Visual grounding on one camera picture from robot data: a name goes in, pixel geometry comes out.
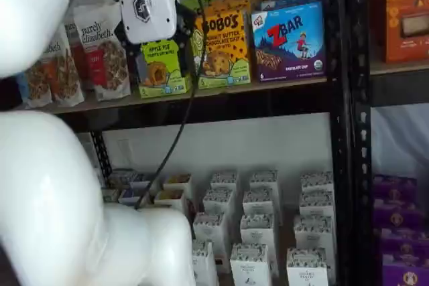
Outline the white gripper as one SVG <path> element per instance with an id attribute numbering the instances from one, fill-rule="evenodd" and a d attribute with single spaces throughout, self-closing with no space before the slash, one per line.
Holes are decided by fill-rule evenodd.
<path id="1" fill-rule="evenodd" d="M 138 77 L 136 44 L 174 36 L 181 75 L 195 72 L 192 34 L 196 13 L 178 0 L 119 0 L 122 20 L 114 32 L 125 50 L 130 75 Z"/>

